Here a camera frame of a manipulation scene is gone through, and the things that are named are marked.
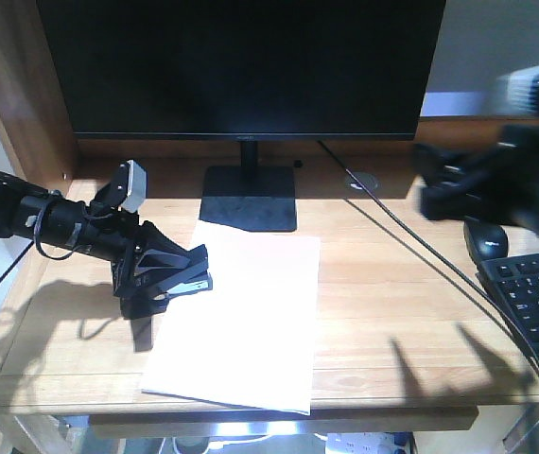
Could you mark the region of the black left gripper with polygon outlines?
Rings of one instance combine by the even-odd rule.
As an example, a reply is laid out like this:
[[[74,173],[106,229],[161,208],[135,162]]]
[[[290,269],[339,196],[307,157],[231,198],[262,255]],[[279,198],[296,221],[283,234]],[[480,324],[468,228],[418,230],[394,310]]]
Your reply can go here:
[[[79,236],[79,252],[111,263],[113,295],[129,320],[134,353],[153,348],[151,299],[136,288],[173,288],[208,271],[204,244],[187,250],[166,237],[151,222],[139,224],[139,214],[114,208],[81,208],[85,220]]]

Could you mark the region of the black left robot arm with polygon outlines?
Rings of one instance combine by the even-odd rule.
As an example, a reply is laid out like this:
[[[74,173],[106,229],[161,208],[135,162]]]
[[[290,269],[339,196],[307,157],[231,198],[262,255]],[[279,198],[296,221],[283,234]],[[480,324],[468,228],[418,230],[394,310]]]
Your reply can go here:
[[[124,319],[161,314],[171,299],[210,289],[212,279],[205,246],[187,250],[140,221],[147,183],[146,171],[129,160],[90,202],[71,201],[0,171],[0,238],[28,238],[38,253],[58,247],[63,259],[80,253],[106,260]]]

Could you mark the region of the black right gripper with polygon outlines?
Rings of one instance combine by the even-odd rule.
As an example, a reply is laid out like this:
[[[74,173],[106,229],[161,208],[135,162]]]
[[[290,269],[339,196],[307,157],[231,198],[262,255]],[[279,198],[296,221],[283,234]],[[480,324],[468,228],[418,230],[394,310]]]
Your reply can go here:
[[[462,150],[417,143],[413,167],[424,178],[436,178],[459,173],[470,156]],[[429,220],[469,216],[522,227],[539,236],[539,126],[505,126],[496,145],[473,161],[470,177],[473,184],[466,193],[450,186],[422,188],[420,213]]]

